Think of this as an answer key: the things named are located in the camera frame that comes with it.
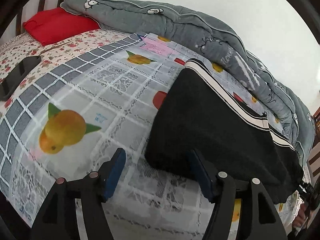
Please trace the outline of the person's right hand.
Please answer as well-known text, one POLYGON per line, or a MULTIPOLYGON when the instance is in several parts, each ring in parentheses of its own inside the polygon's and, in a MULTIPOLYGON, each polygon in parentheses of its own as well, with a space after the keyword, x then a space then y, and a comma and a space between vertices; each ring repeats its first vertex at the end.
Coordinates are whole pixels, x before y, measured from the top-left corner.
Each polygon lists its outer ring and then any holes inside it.
POLYGON ((306 226, 306 221, 312 217, 312 212, 308 209, 305 203, 300 205, 298 215, 292 222, 293 228, 304 228, 306 226))

